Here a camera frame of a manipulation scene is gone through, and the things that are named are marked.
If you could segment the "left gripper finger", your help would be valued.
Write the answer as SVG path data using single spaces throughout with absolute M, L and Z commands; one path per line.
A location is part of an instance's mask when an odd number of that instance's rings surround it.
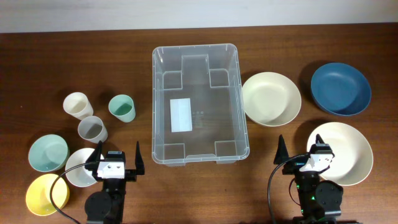
M 136 157 L 135 157 L 136 174 L 145 174 L 145 165 L 141 156 L 139 141 L 136 142 Z
M 101 160 L 102 145 L 103 145 L 103 142 L 99 141 L 95 150 L 87 158 L 86 163 L 99 162 Z

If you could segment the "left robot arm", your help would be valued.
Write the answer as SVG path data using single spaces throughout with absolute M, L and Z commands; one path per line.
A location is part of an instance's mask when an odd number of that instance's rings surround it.
M 121 223 L 123 220 L 126 183 L 135 182 L 145 174 L 139 143 L 136 143 L 135 169 L 126 169 L 126 155 L 122 151 L 108 151 L 101 157 L 102 142 L 87 158 L 85 169 L 91 172 L 103 187 L 91 194 L 85 202 L 88 223 Z

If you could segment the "mint green cup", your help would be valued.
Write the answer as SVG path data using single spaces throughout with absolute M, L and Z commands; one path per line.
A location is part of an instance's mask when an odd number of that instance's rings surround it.
M 131 122 L 136 117 L 133 99 L 128 95 L 114 96 L 108 105 L 109 112 L 124 123 Z

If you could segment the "light grey cup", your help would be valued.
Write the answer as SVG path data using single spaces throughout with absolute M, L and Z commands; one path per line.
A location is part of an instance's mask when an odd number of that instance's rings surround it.
M 78 134 L 84 140 L 98 144 L 105 142 L 108 138 L 108 131 L 103 121 L 97 116 L 88 116 L 80 121 Z

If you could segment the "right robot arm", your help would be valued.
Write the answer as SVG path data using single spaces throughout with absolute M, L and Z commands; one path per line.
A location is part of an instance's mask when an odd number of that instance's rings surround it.
M 294 217 L 293 223 L 336 223 L 341 215 L 343 198 L 342 186 L 330 180 L 320 180 L 320 174 L 330 168 L 335 157 L 329 144 L 324 143 L 319 134 L 310 151 L 290 157 L 283 136 L 279 136 L 274 158 L 277 166 L 272 175 L 282 167 L 284 175 L 293 175 L 296 184 L 301 216 Z

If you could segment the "cream bowl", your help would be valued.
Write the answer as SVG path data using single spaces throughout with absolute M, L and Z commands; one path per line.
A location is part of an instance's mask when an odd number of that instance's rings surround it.
M 294 120 L 302 107 L 296 84 L 276 72 L 261 72 L 243 84 L 244 111 L 257 124 L 283 126 Z
M 350 186 L 368 177 L 373 168 L 373 151 L 363 134 L 345 123 L 325 123 L 311 132 L 308 151 L 315 144 L 317 134 L 330 145 L 335 155 L 330 168 L 320 175 L 323 179 Z

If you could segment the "dark blue bowl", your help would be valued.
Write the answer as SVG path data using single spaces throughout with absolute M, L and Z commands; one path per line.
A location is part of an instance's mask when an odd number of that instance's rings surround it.
M 371 86 L 356 68 L 345 63 L 327 63 L 313 74 L 312 98 L 323 111 L 337 116 L 354 116 L 370 104 Z

